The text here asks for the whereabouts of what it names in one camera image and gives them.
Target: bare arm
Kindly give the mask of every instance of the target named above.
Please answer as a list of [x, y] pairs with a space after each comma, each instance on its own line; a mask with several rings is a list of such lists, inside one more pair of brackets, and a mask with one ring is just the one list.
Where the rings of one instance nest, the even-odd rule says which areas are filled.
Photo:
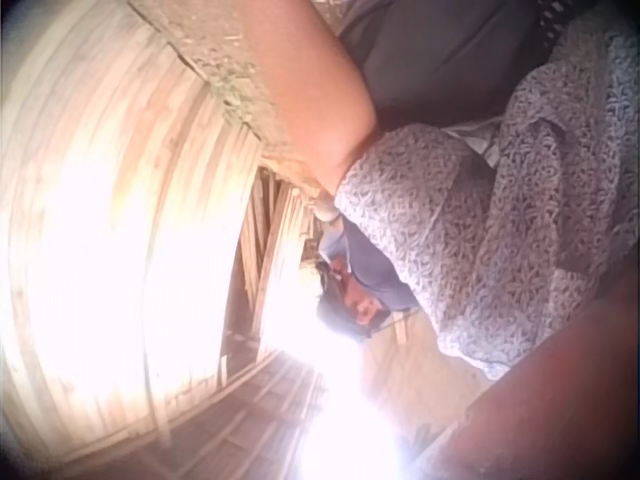
[[353, 62], [309, 0], [238, 0], [246, 34], [293, 142], [332, 195], [376, 135]]

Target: dirt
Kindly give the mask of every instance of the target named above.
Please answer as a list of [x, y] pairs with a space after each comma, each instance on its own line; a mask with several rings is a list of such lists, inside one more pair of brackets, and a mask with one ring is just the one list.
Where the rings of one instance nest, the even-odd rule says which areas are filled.
[[[229, 115], [240, 118], [265, 143], [265, 164], [309, 193], [317, 182], [291, 147], [244, 38], [236, 0], [129, 0], [185, 59], [210, 82]], [[318, 1], [318, 10], [335, 30], [337, 2]]]

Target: bamboo slat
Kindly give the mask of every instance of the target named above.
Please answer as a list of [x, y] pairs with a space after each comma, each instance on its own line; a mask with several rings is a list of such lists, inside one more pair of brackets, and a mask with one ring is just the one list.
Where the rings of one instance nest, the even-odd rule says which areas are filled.
[[168, 438], [216, 388], [261, 144], [123, 2], [18, 17], [2, 62], [4, 415], [54, 461]]

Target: patterned dress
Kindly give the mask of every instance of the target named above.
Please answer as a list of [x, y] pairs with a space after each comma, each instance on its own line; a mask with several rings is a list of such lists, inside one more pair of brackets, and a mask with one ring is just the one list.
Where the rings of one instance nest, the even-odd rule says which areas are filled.
[[514, 92], [495, 170], [411, 125], [346, 175], [336, 206], [393, 262], [444, 353], [499, 378], [637, 242], [638, 76], [635, 26], [598, 7]]

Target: sleeve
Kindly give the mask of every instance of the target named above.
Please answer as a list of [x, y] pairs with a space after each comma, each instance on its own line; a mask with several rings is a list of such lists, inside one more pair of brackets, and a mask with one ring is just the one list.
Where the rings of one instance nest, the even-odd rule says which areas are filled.
[[447, 354], [459, 355], [447, 332], [460, 327], [452, 320], [468, 296], [493, 182], [492, 169], [464, 142], [411, 125], [370, 148], [336, 195], [338, 209], [411, 287]]

